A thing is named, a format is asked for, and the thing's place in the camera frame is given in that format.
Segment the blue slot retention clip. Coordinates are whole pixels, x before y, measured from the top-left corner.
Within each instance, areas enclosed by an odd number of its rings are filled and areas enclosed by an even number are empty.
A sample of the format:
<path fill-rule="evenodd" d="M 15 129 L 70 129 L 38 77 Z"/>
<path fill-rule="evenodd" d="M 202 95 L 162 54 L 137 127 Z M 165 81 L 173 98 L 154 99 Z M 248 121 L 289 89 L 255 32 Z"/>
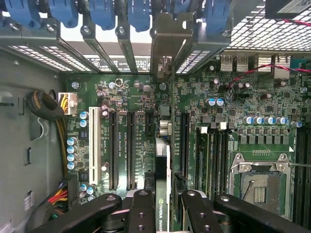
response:
<path fill-rule="evenodd" d="M 103 31 L 115 28 L 116 15 L 113 0 L 89 0 L 90 16 L 93 23 Z"/>
<path fill-rule="evenodd" d="M 230 0 L 206 0 L 203 19 L 206 23 L 207 35 L 220 34 L 227 37 L 230 30 L 228 25 Z"/>
<path fill-rule="evenodd" d="M 29 29 L 41 27 L 41 17 L 36 0 L 4 0 L 11 18 Z"/>
<path fill-rule="evenodd" d="M 51 15 L 66 28 L 75 28 L 78 25 L 78 9 L 75 0 L 49 0 Z"/>
<path fill-rule="evenodd" d="M 150 0 L 128 0 L 128 22 L 136 32 L 150 28 Z"/>

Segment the white power connector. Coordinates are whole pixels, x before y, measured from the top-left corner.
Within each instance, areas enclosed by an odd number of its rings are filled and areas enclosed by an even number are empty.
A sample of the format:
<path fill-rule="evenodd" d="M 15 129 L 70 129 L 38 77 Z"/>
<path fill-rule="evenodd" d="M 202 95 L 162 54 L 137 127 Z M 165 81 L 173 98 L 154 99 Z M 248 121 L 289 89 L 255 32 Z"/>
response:
<path fill-rule="evenodd" d="M 76 115 L 77 113 L 77 94 L 74 93 L 58 93 L 58 103 L 64 111 L 64 115 Z"/>

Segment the RAM stick with white label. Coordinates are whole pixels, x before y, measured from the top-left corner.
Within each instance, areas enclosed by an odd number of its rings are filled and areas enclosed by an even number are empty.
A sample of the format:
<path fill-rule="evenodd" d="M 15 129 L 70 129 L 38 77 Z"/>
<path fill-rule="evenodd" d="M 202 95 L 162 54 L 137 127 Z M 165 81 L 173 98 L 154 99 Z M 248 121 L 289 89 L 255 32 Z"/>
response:
<path fill-rule="evenodd" d="M 208 185 L 208 148 L 209 148 L 208 127 L 197 128 L 197 166 L 196 166 L 196 188 L 207 194 Z"/>

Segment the black rear fan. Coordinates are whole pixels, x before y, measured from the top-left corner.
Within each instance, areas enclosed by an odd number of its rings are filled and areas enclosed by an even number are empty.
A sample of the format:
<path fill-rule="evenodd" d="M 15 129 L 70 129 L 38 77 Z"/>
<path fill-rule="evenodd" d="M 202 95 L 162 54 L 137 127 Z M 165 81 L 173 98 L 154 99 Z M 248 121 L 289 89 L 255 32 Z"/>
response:
<path fill-rule="evenodd" d="M 293 19 L 311 7 L 311 0 L 266 0 L 266 19 Z"/>

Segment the silver slot cover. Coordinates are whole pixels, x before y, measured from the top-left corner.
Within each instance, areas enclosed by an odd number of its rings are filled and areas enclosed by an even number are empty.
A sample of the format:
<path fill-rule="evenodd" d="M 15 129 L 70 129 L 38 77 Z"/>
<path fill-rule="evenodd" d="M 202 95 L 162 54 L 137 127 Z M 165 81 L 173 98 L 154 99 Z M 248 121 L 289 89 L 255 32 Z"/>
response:
<path fill-rule="evenodd" d="M 90 25 L 83 25 L 80 29 L 81 35 L 83 37 L 83 40 L 86 42 L 86 44 L 101 58 L 103 59 L 110 70 L 115 73 L 119 74 L 119 70 L 114 64 L 114 62 L 111 60 L 107 52 L 104 50 L 104 48 L 101 46 L 99 41 L 96 39 L 96 26 L 95 24 L 91 23 Z"/>
<path fill-rule="evenodd" d="M 129 66 L 130 72 L 132 74 L 138 74 L 133 47 L 130 40 L 130 25 L 126 22 L 119 24 L 116 27 L 115 33 L 118 38 L 120 49 Z"/>

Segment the socket locking lever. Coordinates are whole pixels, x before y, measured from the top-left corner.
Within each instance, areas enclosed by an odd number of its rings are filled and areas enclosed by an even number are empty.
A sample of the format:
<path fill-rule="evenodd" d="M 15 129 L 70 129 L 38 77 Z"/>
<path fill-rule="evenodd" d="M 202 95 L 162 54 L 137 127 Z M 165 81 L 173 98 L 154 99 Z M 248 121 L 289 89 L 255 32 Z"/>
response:
<path fill-rule="evenodd" d="M 249 184 L 247 186 L 246 192 L 245 192 L 245 194 L 244 194 L 244 196 L 242 198 L 243 200 L 246 200 L 246 198 L 249 195 L 251 189 L 253 188 L 254 183 L 255 183 L 255 180 L 250 180 L 249 181 Z"/>

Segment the green motherboard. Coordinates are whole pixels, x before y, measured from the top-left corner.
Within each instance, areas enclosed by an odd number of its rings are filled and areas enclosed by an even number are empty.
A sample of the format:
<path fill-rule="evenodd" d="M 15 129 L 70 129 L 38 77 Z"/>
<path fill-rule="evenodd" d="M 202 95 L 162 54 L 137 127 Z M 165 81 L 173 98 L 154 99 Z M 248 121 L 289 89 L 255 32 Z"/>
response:
<path fill-rule="evenodd" d="M 182 68 L 174 75 L 175 151 L 172 192 L 173 220 L 170 233 L 182 230 L 181 194 L 196 188 L 197 128 L 208 127 L 207 194 L 214 201 L 220 194 L 229 194 L 228 177 L 237 152 L 246 160 L 274 160 L 281 153 L 288 155 L 292 170 L 292 210 L 294 220 L 295 166 L 303 168 L 301 220 L 304 215 L 304 168 L 295 162 L 297 129 L 311 129 L 311 57 L 290 56 L 290 67 L 267 64 L 257 67 L 249 57 L 245 72 L 220 71 L 220 58 L 207 63 L 200 71 L 187 75 Z M 290 72 L 288 80 L 265 79 L 258 70 L 275 67 Z M 162 100 L 156 92 L 154 75 L 70 75 L 66 78 L 68 93 L 77 94 L 77 113 L 67 115 L 67 166 L 77 175 L 78 203 L 84 204 L 105 193 L 125 198 L 136 189 L 155 193 L 156 109 Z M 100 107 L 101 117 L 101 179 L 89 183 L 89 107 Z M 119 156 L 118 186 L 109 189 L 109 113 L 118 113 Z M 135 188 L 127 189 L 127 113 L 136 115 Z M 145 113 L 154 114 L 154 133 L 145 133 Z M 190 114 L 188 177 L 180 170 L 180 115 Z M 213 130 L 219 134 L 218 187 L 212 194 Z M 228 162 L 226 192 L 220 193 L 221 133 L 228 131 Z"/>

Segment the black open PC case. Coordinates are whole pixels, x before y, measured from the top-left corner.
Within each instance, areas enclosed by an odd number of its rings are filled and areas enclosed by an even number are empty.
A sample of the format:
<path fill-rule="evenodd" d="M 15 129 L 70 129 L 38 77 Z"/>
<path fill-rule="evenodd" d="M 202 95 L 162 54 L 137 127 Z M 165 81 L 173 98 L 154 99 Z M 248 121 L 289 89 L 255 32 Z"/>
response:
<path fill-rule="evenodd" d="M 81 206 L 78 177 L 68 172 L 67 115 L 58 93 L 67 93 L 70 75 L 154 75 L 151 53 L 154 17 L 159 13 L 191 13 L 192 36 L 175 60 L 175 73 L 203 69 L 221 55 L 257 57 L 285 54 L 311 57 L 311 7 L 293 19 L 266 19 L 266 0 L 230 0 L 227 37 L 207 35 L 206 0 L 150 0 L 150 28 L 130 40 L 138 74 L 130 72 L 118 44 L 116 27 L 128 22 L 128 0 L 113 0 L 115 28 L 93 23 L 89 0 L 75 0 L 79 17 L 66 28 L 50 12 L 49 0 L 36 0 L 39 29 L 13 20 L 0 0 L 0 233 L 29 233 Z M 113 73 L 83 40 L 83 25 L 96 26 L 96 39 L 114 62 Z M 109 217 L 91 233 L 125 233 L 124 219 Z"/>

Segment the short black expansion slot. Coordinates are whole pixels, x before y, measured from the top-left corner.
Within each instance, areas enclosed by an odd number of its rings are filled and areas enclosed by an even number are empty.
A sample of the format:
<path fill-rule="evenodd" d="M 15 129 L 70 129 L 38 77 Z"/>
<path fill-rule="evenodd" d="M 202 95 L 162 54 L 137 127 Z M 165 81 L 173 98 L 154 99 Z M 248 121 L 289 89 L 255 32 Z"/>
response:
<path fill-rule="evenodd" d="M 151 112 L 145 113 L 145 133 L 147 135 L 152 135 L 154 133 L 154 114 Z"/>

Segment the white expansion slot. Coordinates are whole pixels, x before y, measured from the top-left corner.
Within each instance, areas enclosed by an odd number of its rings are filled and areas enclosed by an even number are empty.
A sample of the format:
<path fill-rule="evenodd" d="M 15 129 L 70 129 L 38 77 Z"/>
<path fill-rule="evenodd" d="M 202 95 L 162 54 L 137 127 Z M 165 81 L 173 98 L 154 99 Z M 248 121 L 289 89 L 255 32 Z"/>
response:
<path fill-rule="evenodd" d="M 101 179 L 101 117 L 100 107 L 89 107 L 89 183 Z"/>

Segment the CPU socket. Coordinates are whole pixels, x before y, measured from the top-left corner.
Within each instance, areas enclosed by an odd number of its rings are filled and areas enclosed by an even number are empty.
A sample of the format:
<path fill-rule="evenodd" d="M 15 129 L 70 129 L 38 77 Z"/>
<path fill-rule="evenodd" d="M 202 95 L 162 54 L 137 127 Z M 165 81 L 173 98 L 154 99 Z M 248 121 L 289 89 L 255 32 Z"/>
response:
<path fill-rule="evenodd" d="M 255 183 L 246 202 L 291 219 L 293 179 L 286 153 L 274 160 L 250 161 L 237 152 L 229 169 L 227 192 L 242 199 L 250 180 Z"/>

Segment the black RAM slot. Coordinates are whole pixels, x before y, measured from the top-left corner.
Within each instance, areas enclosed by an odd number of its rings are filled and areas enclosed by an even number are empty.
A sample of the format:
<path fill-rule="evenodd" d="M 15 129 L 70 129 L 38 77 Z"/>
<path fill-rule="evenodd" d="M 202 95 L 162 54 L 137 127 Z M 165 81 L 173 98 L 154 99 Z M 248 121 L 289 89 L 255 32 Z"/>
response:
<path fill-rule="evenodd" d="M 228 131 L 221 133 L 221 167 L 220 167 L 220 193 L 226 192 L 227 162 L 228 162 Z"/>
<path fill-rule="evenodd" d="M 219 160 L 219 134 L 217 130 L 213 130 L 213 156 L 212 156 L 212 194 L 217 193 L 218 187 L 218 160 Z"/>
<path fill-rule="evenodd" d="M 304 162 L 304 129 L 297 129 L 296 139 L 296 156 L 295 162 L 301 164 Z M 302 195 L 303 195 L 303 168 L 295 166 L 295 189 L 294 189 L 294 222 L 298 225 L 303 225 L 301 220 L 302 210 Z"/>
<path fill-rule="evenodd" d="M 309 165 L 304 168 L 304 215 L 303 225 L 311 229 L 311 129 L 305 130 L 304 137 L 304 164 Z"/>

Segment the long black expansion slot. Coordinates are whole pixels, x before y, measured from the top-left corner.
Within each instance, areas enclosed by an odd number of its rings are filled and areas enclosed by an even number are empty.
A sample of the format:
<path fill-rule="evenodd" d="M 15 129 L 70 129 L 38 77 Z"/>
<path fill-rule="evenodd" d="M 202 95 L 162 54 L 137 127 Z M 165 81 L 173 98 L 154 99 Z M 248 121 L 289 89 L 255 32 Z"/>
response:
<path fill-rule="evenodd" d="M 136 115 L 127 113 L 127 189 L 135 188 Z"/>
<path fill-rule="evenodd" d="M 189 138 L 190 138 L 189 134 L 190 134 L 190 114 L 181 113 L 179 162 L 180 162 L 180 170 L 185 178 L 188 177 Z"/>
<path fill-rule="evenodd" d="M 118 186 L 118 156 L 119 156 L 118 113 L 109 113 L 109 189 L 116 190 Z"/>

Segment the silver rear port block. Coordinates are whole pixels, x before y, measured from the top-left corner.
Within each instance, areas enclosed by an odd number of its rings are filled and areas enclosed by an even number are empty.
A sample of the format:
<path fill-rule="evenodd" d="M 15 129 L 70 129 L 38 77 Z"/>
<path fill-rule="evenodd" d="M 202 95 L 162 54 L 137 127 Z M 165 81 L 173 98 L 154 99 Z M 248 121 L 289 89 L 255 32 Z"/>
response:
<path fill-rule="evenodd" d="M 260 54 L 255 59 L 255 65 L 257 67 L 267 64 L 275 64 L 277 66 L 283 66 L 285 68 L 290 67 L 291 57 L 285 54 Z M 263 74 L 265 79 L 275 79 L 275 80 L 288 80 L 290 77 L 290 72 L 275 68 L 275 67 L 263 67 L 258 70 L 259 74 Z"/>
<path fill-rule="evenodd" d="M 220 71 L 222 72 L 245 72 L 248 70 L 249 59 L 248 56 L 220 56 Z"/>

